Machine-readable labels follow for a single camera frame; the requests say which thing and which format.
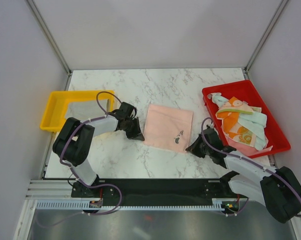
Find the gray wall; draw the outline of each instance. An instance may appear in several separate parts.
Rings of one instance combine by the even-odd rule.
[[[280,0],[34,0],[71,69],[244,67]]]
[[[45,105],[66,77],[24,0],[0,0],[0,240],[13,238],[50,137]]]
[[[290,1],[250,76],[291,144],[276,162],[301,183],[301,0]]]

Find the metal floor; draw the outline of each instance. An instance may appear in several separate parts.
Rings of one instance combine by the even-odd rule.
[[[50,225],[73,210],[36,210]],[[48,229],[33,223],[32,240],[296,240],[291,222],[281,224],[249,202],[236,217],[208,211],[122,210],[105,216],[77,215]]]

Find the pink towel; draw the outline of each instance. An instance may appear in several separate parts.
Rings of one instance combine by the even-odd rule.
[[[144,129],[144,144],[186,153],[192,132],[193,112],[150,104]]]
[[[258,151],[258,150],[256,150],[255,147],[247,146],[240,142],[236,142],[233,139],[229,138],[228,136],[225,136],[225,137],[226,137],[228,145],[230,145],[233,148],[236,148],[238,151],[240,151],[242,154],[244,154],[245,156],[248,156],[248,157],[255,155],[255,154],[262,154],[262,153],[269,152],[273,148],[273,146],[270,146],[270,147],[267,147],[267,148],[264,148],[264,149]]]

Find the cable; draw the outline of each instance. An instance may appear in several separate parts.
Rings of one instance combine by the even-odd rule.
[[[60,220],[60,221],[58,221],[58,222],[56,222],[56,223],[54,223],[54,224],[51,224],[51,225],[43,225],[43,224],[41,224],[41,223],[39,222],[39,220],[38,220],[38,218],[37,218],[37,214],[36,214],[36,215],[35,215],[35,222],[36,222],[37,225],[40,226],[42,229],[49,229],[49,228],[51,228],[51,227],[55,227],[56,225],[61,224],[62,222],[66,221],[66,220],[68,220],[68,219],[70,219],[70,218],[72,218],[72,217],[74,217],[74,216],[76,216],[76,215],[80,215],[80,214],[82,214],[81,211],[76,212],[76,213],[73,213],[72,215],[69,215],[69,216],[65,217],[64,219],[62,219],[62,220]]]
[[[71,174],[71,175],[69,176],[69,178],[67,179],[67,182],[68,182],[69,185],[71,185],[71,187],[73,187],[73,184],[70,183],[71,176],[73,176],[73,174]]]
[[[238,214],[240,214],[247,206],[247,203],[249,202],[250,198],[248,197],[244,203],[244,206],[242,206],[242,208],[240,208],[237,212],[235,213],[230,213],[230,214],[225,214],[223,213],[222,211],[220,212],[215,212],[217,214],[220,214],[220,215],[226,215],[226,217],[232,217],[232,216],[237,216]]]
[[[241,199],[241,195],[237,194],[237,200],[236,200],[235,205],[237,205],[240,202],[240,199]]]
[[[94,121],[98,121],[98,120],[101,120],[101,119],[104,119],[105,116],[100,116],[100,117],[96,117],[96,118],[93,118],[91,120],[86,120],[86,121],[83,121],[80,125],[78,125],[78,127],[72,132],[72,134],[69,136],[69,139],[67,140],[63,150],[61,151],[61,154],[60,154],[60,158],[59,158],[59,162],[65,166],[68,166],[70,167],[70,170],[72,172],[72,174],[74,174],[75,178],[78,179],[78,181],[83,184],[86,188],[89,188],[89,189],[97,189],[97,188],[102,188],[102,187],[112,187],[112,188],[115,188],[118,193],[119,193],[119,201],[118,201],[118,204],[112,208],[111,210],[108,210],[108,211],[105,211],[105,212],[97,212],[97,213],[91,213],[91,215],[106,215],[106,214],[111,214],[113,212],[115,212],[115,210],[120,206],[120,204],[122,203],[122,199],[123,199],[123,196],[122,196],[122,192],[121,190],[114,184],[110,184],[110,183],[105,183],[105,184],[100,184],[100,185],[96,185],[96,186],[90,186],[90,185],[87,185],[85,182],[83,182],[80,177],[76,174],[76,172],[74,171],[74,169],[72,168],[72,165],[71,164],[68,164],[66,162],[63,161],[63,158],[64,158],[64,154],[66,152],[66,149],[68,148],[71,140],[73,139],[73,137],[76,135],[76,133],[79,131],[79,129],[81,129],[81,127],[89,122],[94,122]]]
[[[219,149],[217,149],[217,148],[215,148],[215,147],[213,147],[208,141],[207,141],[207,139],[206,139],[206,137],[205,137],[205,135],[204,135],[204,124],[205,124],[205,122],[206,122],[206,120],[210,120],[211,122],[213,122],[213,120],[212,120],[212,118],[211,117],[206,117],[205,119],[204,119],[204,121],[202,121],[202,123],[201,123],[201,137],[202,137],[202,139],[203,139],[203,141],[211,148],[211,149],[213,149],[214,151],[216,151],[216,152],[218,152],[218,153],[221,153],[221,154],[225,154],[225,155],[228,155],[228,156],[231,156],[231,157],[235,157],[235,158],[238,158],[238,159],[243,159],[243,160],[245,160],[246,162],[249,162],[249,163],[251,163],[251,164],[253,164],[254,166],[256,166],[256,167],[258,167],[258,168],[260,168],[260,169],[264,169],[264,167],[262,166],[262,165],[260,165],[260,164],[258,164],[257,162],[255,162],[255,161],[253,161],[253,160],[251,160],[251,159],[249,159],[249,158],[246,158],[246,157],[244,157],[244,156],[239,156],[239,155],[236,155],[236,154],[233,154],[233,153],[229,153],[229,152],[225,152],[225,151],[221,151],[221,150],[219,150]],[[299,196],[299,194],[295,191],[295,189],[284,179],[284,178],[282,178],[281,176],[279,176],[277,173],[275,173],[275,172],[272,172],[271,170],[269,170],[269,169],[265,169],[265,172],[267,172],[267,173],[269,173],[269,174],[271,174],[271,175],[273,175],[274,177],[276,177],[277,179],[279,179],[280,181],[282,181],[288,188],[289,188],[289,190],[291,190],[291,192],[295,195],[295,197],[297,198],[297,200],[299,201],[299,203],[300,203],[300,205],[301,205],[301,197]]]
[[[111,93],[111,92],[108,92],[108,91],[100,91],[99,93],[97,93],[97,95],[96,95],[96,102],[97,102],[98,106],[100,107],[100,109],[103,110],[103,112],[104,112],[106,115],[108,114],[108,112],[102,107],[102,105],[100,104],[100,101],[99,101],[99,95],[100,95],[100,94],[110,94],[110,95],[114,96],[114,97],[119,101],[120,104],[122,104],[122,101],[121,101],[115,94],[113,94],[113,93]]]

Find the towel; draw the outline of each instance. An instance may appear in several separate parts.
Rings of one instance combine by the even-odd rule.
[[[248,106],[247,102],[234,96],[226,101],[227,98],[220,92],[211,93],[208,98],[219,107],[216,117],[222,120],[222,130],[227,138],[254,147],[257,151],[262,151],[267,146],[264,132],[267,116],[261,113],[260,107]]]
[[[236,97],[232,97],[223,106],[219,108],[216,114],[222,112],[236,112],[242,114],[253,114],[253,109],[247,105],[247,103],[238,100]]]
[[[231,138],[229,138],[227,136],[226,136],[226,140],[227,140],[228,145],[232,146],[233,148],[236,148],[238,151],[240,151],[245,156],[252,156],[255,154],[266,153],[266,152],[271,151],[273,148],[273,146],[270,146],[270,147],[267,147],[267,148],[264,148],[264,149],[258,151],[255,147],[241,144],[239,142],[232,140]]]
[[[150,104],[144,128],[147,146],[186,153],[192,132],[193,112]]]

